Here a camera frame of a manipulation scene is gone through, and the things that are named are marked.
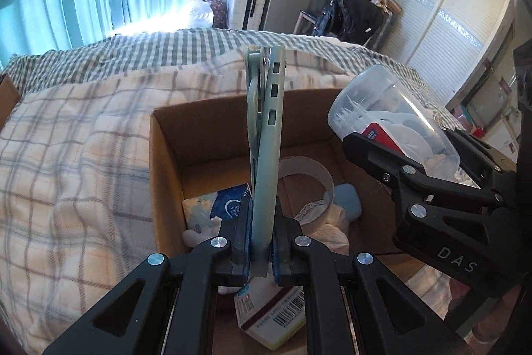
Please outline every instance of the black jacket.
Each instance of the black jacket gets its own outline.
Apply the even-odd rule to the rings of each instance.
[[[384,12],[368,0],[331,0],[312,35],[335,34],[340,41],[363,45],[384,22]]]

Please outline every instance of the cardboard box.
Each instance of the cardboard box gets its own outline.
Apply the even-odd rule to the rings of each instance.
[[[0,75],[0,130],[19,101],[20,94],[9,75]]]
[[[281,157],[301,155],[325,166],[335,185],[352,183],[362,203],[362,217],[349,230],[351,249],[394,252],[395,211],[386,188],[348,162],[340,140],[327,124],[339,89],[295,90],[285,93]],[[249,182],[246,96],[195,101],[154,111],[150,130],[150,183],[158,250],[171,257],[188,252],[182,200]],[[304,175],[279,182],[283,213],[293,217],[301,207],[320,200],[323,186]],[[401,280],[412,277],[422,263],[408,255],[382,257]],[[307,353],[305,329],[277,351],[270,351],[238,328],[231,307],[217,309],[213,353],[262,355]]]

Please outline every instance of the sliding door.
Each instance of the sliding door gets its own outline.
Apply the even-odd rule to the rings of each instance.
[[[511,0],[397,0],[403,7],[383,53],[416,69],[448,108],[478,76],[511,19]]]

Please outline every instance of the plaid bedsheet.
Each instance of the plaid bedsheet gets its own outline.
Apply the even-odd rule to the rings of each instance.
[[[77,55],[76,50],[51,52],[25,67],[26,76],[17,76],[21,69],[10,64],[25,97],[0,132],[0,313],[30,354],[42,353],[155,250],[148,184],[153,109],[245,93],[241,50],[230,51],[222,40],[224,55],[216,56],[220,46],[197,51],[206,36],[232,40],[238,33],[184,34],[120,37],[76,49]],[[287,89],[343,87],[380,62],[441,125],[456,126],[432,103],[416,72],[389,58],[303,37],[257,35],[285,39]],[[125,48],[111,49],[119,41],[127,42]],[[180,65],[173,55],[177,49],[171,48],[176,41],[190,56]],[[205,61],[194,64],[199,56]],[[168,59],[171,65],[164,66]],[[37,89],[34,80],[44,74],[38,72],[40,62],[64,74],[70,63],[76,67]],[[410,284],[436,311],[444,311],[449,300],[445,276],[425,267]]]
[[[43,55],[14,55],[5,71],[24,96],[55,85],[100,80],[113,74],[164,65],[191,65],[208,61],[238,47],[276,46],[319,56],[343,70],[358,74],[374,64],[392,70],[429,109],[440,124],[459,126],[436,103],[432,91],[416,70],[362,46],[339,47],[316,38],[258,31],[188,29],[175,33],[119,35],[89,46]]]

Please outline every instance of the red label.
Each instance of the red label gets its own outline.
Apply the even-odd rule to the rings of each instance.
[[[362,135],[365,135],[368,139],[374,140],[387,148],[404,155],[403,151],[397,146],[397,143],[390,137],[390,135],[376,122],[368,125]]]

